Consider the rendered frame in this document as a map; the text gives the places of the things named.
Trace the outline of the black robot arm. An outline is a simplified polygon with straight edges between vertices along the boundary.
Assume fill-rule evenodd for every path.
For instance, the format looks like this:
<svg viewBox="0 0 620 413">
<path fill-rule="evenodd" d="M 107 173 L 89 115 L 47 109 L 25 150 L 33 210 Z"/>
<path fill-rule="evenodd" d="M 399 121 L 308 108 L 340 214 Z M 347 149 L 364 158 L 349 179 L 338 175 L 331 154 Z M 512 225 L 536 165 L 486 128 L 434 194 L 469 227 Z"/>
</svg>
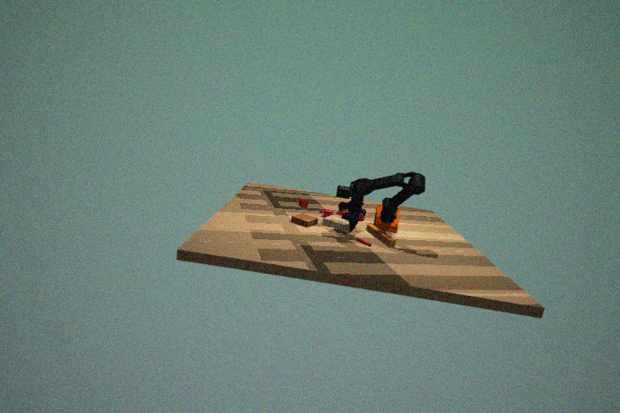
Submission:
<svg viewBox="0 0 620 413">
<path fill-rule="evenodd" d="M 404 178 L 411 177 L 406 184 Z M 397 215 L 397 206 L 407 200 L 413 194 L 421 194 L 425 191 L 425 176 L 419 173 L 396 173 L 392 176 L 385 176 L 377 179 L 361 178 L 350 183 L 349 187 L 338 185 L 336 197 L 355 201 L 363 201 L 364 195 L 382 188 L 402 187 L 401 191 L 393 198 L 382 200 L 381 222 L 393 223 Z"/>
</svg>

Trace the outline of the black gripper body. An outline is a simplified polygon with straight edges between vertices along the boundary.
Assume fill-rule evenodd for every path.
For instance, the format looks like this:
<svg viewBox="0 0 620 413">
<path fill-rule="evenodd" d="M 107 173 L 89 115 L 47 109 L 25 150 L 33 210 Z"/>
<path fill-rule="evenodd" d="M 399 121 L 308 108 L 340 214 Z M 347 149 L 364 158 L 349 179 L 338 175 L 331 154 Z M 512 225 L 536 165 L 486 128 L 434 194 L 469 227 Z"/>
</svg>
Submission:
<svg viewBox="0 0 620 413">
<path fill-rule="evenodd" d="M 351 204 L 351 208 L 350 211 L 343 213 L 341 219 L 346 219 L 349 220 L 351 222 L 354 222 L 359 215 L 358 214 L 362 214 L 363 216 L 366 215 L 366 210 L 362 209 L 362 205 L 363 202 L 362 201 L 355 201 L 355 200 L 351 200 L 350 201 Z"/>
</svg>

